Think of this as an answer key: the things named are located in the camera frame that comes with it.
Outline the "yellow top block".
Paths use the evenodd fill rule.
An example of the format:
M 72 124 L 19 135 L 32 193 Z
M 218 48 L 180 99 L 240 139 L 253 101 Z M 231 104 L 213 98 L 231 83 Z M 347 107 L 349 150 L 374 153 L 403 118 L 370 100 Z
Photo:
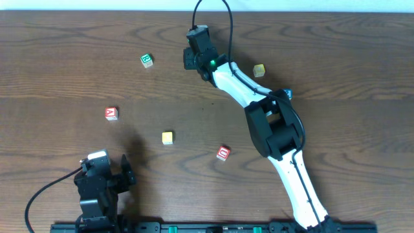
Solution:
M 254 65 L 253 74 L 256 78 L 264 76 L 265 75 L 265 66 L 263 64 Z

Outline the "red letter A block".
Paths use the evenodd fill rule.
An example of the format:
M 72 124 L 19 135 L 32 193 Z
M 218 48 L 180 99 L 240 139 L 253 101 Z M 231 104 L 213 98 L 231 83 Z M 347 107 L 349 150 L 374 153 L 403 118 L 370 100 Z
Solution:
M 116 107 L 106 107 L 105 108 L 105 118 L 108 121 L 118 120 L 118 110 Z

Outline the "blue number 2 block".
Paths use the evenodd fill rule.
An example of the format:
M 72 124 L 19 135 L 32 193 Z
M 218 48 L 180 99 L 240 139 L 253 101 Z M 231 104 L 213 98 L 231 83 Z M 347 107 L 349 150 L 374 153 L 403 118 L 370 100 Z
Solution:
M 289 100 L 291 100 L 292 99 L 292 96 L 293 96 L 292 89 L 283 89 L 283 90 L 287 94 Z

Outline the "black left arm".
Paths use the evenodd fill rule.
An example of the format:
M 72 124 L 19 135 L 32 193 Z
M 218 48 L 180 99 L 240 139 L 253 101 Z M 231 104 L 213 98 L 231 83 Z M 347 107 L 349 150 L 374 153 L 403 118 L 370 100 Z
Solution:
M 75 221 L 75 232 L 123 232 L 127 221 L 117 214 L 118 195 L 136 184 L 135 174 L 122 155 L 122 171 L 112 174 L 108 154 L 91 155 L 81 161 L 74 178 L 80 195 L 82 214 Z

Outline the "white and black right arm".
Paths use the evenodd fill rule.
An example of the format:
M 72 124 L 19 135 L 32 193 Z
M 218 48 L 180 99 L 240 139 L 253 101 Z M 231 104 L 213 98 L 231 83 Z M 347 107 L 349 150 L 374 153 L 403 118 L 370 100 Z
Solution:
M 229 94 L 245 111 L 256 150 L 278 172 L 294 219 L 303 230 L 327 231 L 331 220 L 313 188 L 303 160 L 305 128 L 283 90 L 271 91 L 245 75 L 215 48 L 184 49 L 184 68 Z

